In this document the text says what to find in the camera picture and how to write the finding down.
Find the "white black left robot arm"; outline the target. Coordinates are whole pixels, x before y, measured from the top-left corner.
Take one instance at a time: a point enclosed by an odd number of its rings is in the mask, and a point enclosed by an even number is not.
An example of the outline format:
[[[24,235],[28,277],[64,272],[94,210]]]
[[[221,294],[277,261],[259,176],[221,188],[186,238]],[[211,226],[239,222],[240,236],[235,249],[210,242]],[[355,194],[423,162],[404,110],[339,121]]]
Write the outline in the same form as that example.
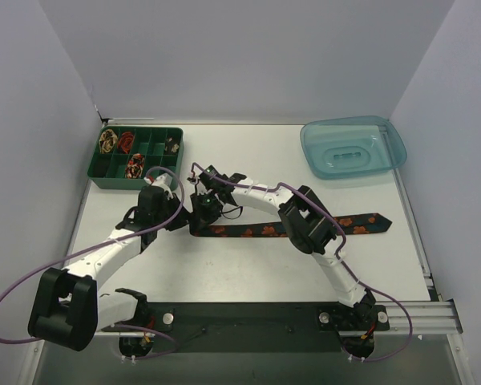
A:
[[[152,324],[145,294],[119,288],[105,294],[99,289],[123,265],[139,256],[168,229],[183,209],[179,197],[165,188],[141,189],[106,241],[63,269],[46,269],[39,279],[27,324],[30,336],[83,350],[95,332],[109,326]]]

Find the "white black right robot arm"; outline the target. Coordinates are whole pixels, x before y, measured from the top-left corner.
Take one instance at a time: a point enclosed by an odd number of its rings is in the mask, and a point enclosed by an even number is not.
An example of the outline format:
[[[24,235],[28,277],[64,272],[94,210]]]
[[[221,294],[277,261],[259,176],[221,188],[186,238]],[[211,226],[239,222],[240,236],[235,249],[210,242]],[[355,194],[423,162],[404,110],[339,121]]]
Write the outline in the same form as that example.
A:
[[[192,212],[189,228],[195,237],[247,237],[290,240],[299,252],[319,264],[337,296],[327,311],[327,324],[336,330],[361,330],[368,339],[388,327],[384,309],[377,308],[377,290],[363,284],[340,254],[349,235],[384,233],[391,221],[378,213],[334,217],[307,186],[293,188],[285,183],[274,187],[258,184],[235,173],[226,176],[214,167],[192,174]],[[232,211],[255,209],[276,217],[274,222],[247,225],[218,225]]]

